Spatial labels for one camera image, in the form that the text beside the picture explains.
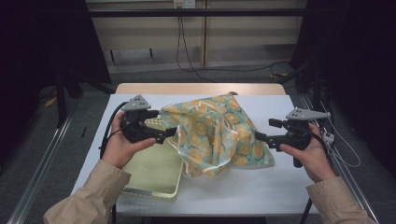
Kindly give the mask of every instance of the jacket sleeve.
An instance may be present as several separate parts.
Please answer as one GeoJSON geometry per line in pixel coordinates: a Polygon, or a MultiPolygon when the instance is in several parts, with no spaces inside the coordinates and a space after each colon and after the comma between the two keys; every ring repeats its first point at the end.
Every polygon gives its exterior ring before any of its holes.
{"type": "Polygon", "coordinates": [[[358,207],[341,177],[318,182],[307,190],[323,223],[375,223],[358,207]]]}
{"type": "Polygon", "coordinates": [[[84,186],[53,205],[44,215],[45,223],[107,223],[131,175],[105,161],[93,168],[84,186]]]}

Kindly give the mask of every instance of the gray floor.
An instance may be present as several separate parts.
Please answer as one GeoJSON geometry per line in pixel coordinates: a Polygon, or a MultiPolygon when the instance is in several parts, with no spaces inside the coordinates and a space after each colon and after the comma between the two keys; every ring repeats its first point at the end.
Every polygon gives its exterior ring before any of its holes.
{"type": "MultiPolygon", "coordinates": [[[[227,67],[216,67],[217,69],[229,70],[210,70],[199,71],[198,75],[192,72],[183,72],[175,69],[177,66],[173,64],[170,69],[169,64],[163,67],[156,65],[155,69],[149,63],[144,69],[140,66],[140,72],[131,73],[130,69],[136,68],[131,65],[130,59],[116,58],[124,60],[122,64],[118,61],[118,66],[122,73],[111,74],[113,84],[110,87],[116,87],[121,82],[208,82],[199,76],[210,78],[217,82],[272,82],[272,73],[288,73],[290,68],[286,64],[279,64],[271,69],[260,69],[268,63],[256,63],[250,65],[235,65],[227,67]],[[252,70],[252,72],[235,72],[232,70],[252,70]]],[[[115,64],[109,63],[109,70],[115,64]]],[[[89,85],[82,84],[84,94],[81,99],[68,99],[67,105],[70,109],[72,105],[77,105],[76,113],[64,135],[56,154],[49,165],[49,171],[43,178],[43,182],[39,186],[33,203],[28,206],[28,212],[24,223],[40,223],[45,211],[53,204],[59,202],[62,198],[67,197],[73,188],[74,182],[78,177],[78,172],[85,160],[85,156],[91,146],[92,139],[95,135],[97,126],[105,110],[108,95],[92,88],[89,85]]],[[[293,82],[284,85],[287,94],[296,106],[301,106],[299,94],[296,93],[293,82]]],[[[48,92],[50,88],[43,90],[43,94],[48,92]]],[[[336,101],[332,101],[333,117],[338,132],[352,145],[361,158],[361,166],[357,168],[349,168],[354,175],[356,181],[360,185],[362,191],[367,197],[370,205],[374,208],[375,214],[381,223],[393,223],[396,220],[396,180],[379,164],[372,156],[365,142],[350,131],[350,125],[347,118],[344,117],[342,110],[337,107],[336,101]]],[[[57,106],[54,105],[44,107],[41,104],[29,129],[22,135],[21,142],[16,150],[15,155],[9,163],[3,167],[3,173],[0,175],[0,223],[7,223],[9,217],[18,204],[19,199],[25,192],[29,181],[35,175],[35,170],[40,165],[41,158],[45,154],[52,136],[55,134],[55,126],[57,124],[57,106]]],[[[341,141],[336,141],[344,160],[350,163],[356,162],[356,157],[351,153],[347,145],[341,141]]],[[[267,223],[298,223],[299,216],[292,217],[267,217],[267,223]]],[[[142,217],[121,217],[118,216],[118,223],[150,223],[150,218],[142,217]]],[[[241,223],[249,222],[264,223],[263,219],[201,219],[200,223],[213,221],[216,223],[241,223]]],[[[159,223],[158,218],[152,219],[152,223],[159,223]]],[[[307,223],[321,223],[318,216],[309,216],[307,223]]]]}

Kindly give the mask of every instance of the patterned fabric bag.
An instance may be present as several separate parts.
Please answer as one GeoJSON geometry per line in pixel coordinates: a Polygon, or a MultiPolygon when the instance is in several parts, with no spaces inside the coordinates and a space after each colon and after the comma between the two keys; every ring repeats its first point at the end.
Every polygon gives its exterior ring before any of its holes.
{"type": "Polygon", "coordinates": [[[274,165],[273,155],[255,139],[256,128],[231,94],[165,106],[161,119],[164,128],[177,126],[168,141],[184,161],[186,177],[274,165]]]}

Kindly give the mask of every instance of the white tabletop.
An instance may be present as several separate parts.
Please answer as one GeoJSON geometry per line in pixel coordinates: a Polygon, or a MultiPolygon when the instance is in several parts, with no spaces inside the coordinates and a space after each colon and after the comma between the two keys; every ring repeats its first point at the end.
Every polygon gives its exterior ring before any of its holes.
{"type": "MultiPolygon", "coordinates": [[[[150,95],[143,97],[151,109],[200,99],[210,95],[150,95]]],[[[115,108],[135,94],[111,95],[92,146],[83,164],[72,193],[83,186],[99,160],[99,146],[108,120],[115,108]]],[[[286,119],[293,109],[288,95],[237,95],[237,102],[247,112],[259,132],[268,135],[284,134],[286,130],[268,126],[268,119],[286,119]]],[[[313,184],[303,168],[293,166],[292,157],[270,149],[276,165],[257,170],[231,169],[210,178],[181,177],[173,201],[136,197],[122,193],[117,212],[130,216],[279,216],[301,214],[308,200],[305,187],[313,184]]],[[[317,213],[313,205],[311,213],[317,213]]]]}

